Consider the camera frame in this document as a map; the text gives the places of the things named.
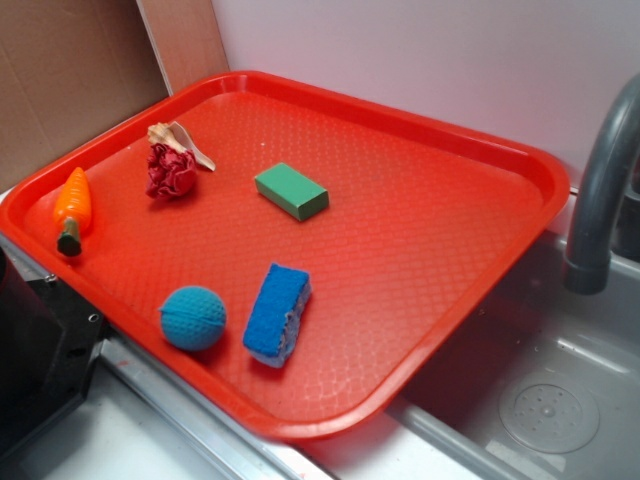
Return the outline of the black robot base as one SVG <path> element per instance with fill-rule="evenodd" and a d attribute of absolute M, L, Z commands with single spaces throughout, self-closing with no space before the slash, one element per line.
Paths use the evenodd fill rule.
<path fill-rule="evenodd" d="M 81 405 L 103 314 L 60 279 L 24 279 L 1 254 L 1 459 Z"/>

